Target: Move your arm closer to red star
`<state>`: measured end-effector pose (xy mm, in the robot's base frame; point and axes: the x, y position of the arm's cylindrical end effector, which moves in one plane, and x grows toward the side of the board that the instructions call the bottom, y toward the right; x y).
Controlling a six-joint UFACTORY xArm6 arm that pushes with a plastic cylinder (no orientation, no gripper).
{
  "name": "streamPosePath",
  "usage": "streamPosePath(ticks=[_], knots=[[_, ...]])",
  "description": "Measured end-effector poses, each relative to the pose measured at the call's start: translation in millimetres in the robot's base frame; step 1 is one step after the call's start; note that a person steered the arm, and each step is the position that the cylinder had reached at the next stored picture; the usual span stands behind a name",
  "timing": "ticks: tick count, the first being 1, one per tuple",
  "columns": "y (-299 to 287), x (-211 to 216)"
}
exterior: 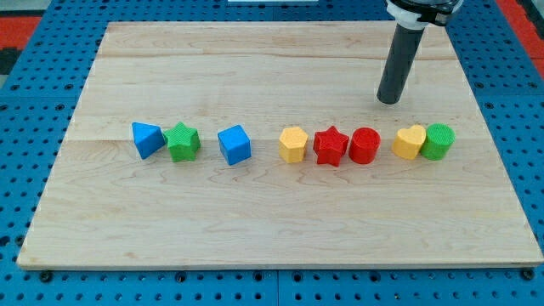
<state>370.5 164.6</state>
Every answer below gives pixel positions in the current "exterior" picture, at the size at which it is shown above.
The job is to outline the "white black robot arm flange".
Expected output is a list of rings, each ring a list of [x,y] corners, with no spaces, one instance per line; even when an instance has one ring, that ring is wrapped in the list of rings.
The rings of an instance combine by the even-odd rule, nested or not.
[[[456,17],[463,0],[386,0],[386,10],[408,30],[422,30],[429,24],[446,26]]]

